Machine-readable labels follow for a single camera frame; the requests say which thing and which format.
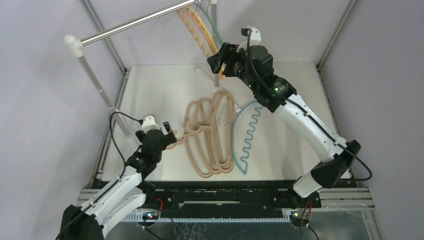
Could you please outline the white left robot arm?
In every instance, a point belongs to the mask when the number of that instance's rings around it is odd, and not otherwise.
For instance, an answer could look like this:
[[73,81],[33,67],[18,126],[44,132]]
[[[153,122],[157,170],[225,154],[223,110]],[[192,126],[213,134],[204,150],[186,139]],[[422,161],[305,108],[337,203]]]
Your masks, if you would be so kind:
[[142,120],[141,130],[136,132],[141,144],[125,161],[123,172],[81,205],[69,205],[56,239],[103,240],[130,212],[155,205],[154,186],[146,178],[161,161],[162,152],[177,141],[170,123],[163,126],[166,133],[152,115]]

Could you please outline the blue wire hanger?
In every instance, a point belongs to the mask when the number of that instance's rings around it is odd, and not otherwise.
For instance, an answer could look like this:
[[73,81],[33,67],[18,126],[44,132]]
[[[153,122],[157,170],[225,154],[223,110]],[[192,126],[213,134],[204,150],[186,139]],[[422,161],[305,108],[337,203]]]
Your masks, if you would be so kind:
[[254,107],[254,113],[251,115],[251,121],[248,123],[249,129],[246,130],[246,138],[243,140],[243,142],[246,144],[241,150],[244,153],[241,157],[237,157],[236,151],[235,151],[235,127],[237,125],[238,119],[243,115],[243,112],[250,108],[253,105],[258,105],[259,103],[257,101],[253,101],[248,103],[246,106],[240,109],[235,115],[235,120],[231,124],[231,135],[230,135],[230,142],[231,142],[231,153],[234,158],[234,163],[238,170],[243,174],[246,175],[248,173],[248,159],[250,157],[250,150],[252,148],[252,141],[254,140],[254,133],[256,131],[256,125],[259,122],[259,117],[262,113],[262,106],[255,106]]

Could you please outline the green wire hanger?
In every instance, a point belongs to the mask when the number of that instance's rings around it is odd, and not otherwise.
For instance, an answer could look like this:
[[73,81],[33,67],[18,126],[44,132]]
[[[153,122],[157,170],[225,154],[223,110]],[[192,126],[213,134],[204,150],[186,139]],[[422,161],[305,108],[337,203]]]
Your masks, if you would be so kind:
[[213,42],[221,47],[223,44],[223,39],[218,29],[218,1],[217,0],[207,0],[206,6],[203,5],[202,1],[195,3],[195,7],[200,10],[207,20],[210,28]]

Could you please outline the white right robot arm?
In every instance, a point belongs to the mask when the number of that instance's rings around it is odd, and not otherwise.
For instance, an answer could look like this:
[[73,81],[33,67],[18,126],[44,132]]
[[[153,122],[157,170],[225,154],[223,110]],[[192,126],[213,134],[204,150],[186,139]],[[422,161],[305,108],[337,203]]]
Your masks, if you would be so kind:
[[212,73],[240,79],[259,104],[285,120],[317,154],[320,162],[290,187],[289,203],[293,207],[302,208],[312,193],[336,185],[351,167],[361,145],[332,132],[318,118],[294,86],[274,73],[273,56],[264,46],[241,48],[225,42],[206,61]]

